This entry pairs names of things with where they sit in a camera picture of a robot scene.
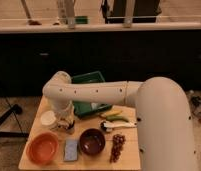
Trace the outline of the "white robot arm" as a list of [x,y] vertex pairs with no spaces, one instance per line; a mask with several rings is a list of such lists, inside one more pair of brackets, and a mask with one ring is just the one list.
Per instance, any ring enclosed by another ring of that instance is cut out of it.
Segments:
[[169,78],[74,84],[69,74],[58,71],[42,93],[59,112],[71,101],[133,107],[141,171],[199,171],[189,102]]

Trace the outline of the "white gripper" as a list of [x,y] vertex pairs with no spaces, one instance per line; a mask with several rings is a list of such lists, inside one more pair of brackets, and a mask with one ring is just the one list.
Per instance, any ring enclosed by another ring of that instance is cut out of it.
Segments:
[[59,128],[67,129],[75,123],[73,110],[61,110],[56,112],[57,125]]

